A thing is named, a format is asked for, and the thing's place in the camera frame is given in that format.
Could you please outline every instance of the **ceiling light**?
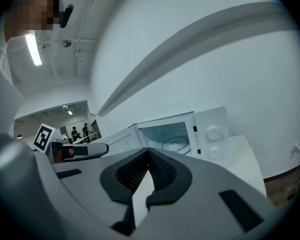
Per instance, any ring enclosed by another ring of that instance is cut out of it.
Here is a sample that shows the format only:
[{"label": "ceiling light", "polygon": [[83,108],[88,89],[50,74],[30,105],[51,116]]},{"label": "ceiling light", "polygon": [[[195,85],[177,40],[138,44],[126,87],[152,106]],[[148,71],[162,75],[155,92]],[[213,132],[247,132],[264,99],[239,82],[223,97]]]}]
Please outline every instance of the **ceiling light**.
[{"label": "ceiling light", "polygon": [[28,48],[33,59],[34,65],[42,65],[35,34],[27,34],[25,36],[25,39],[26,43],[28,44]]}]

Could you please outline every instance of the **wooden floor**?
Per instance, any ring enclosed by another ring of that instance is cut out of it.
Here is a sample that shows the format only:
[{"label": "wooden floor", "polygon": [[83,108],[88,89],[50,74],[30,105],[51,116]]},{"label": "wooden floor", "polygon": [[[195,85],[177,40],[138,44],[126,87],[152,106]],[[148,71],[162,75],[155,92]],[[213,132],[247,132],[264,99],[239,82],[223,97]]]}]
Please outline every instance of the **wooden floor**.
[{"label": "wooden floor", "polygon": [[265,182],[267,197],[278,208],[282,208],[298,195],[300,190],[300,168],[278,179]]}]

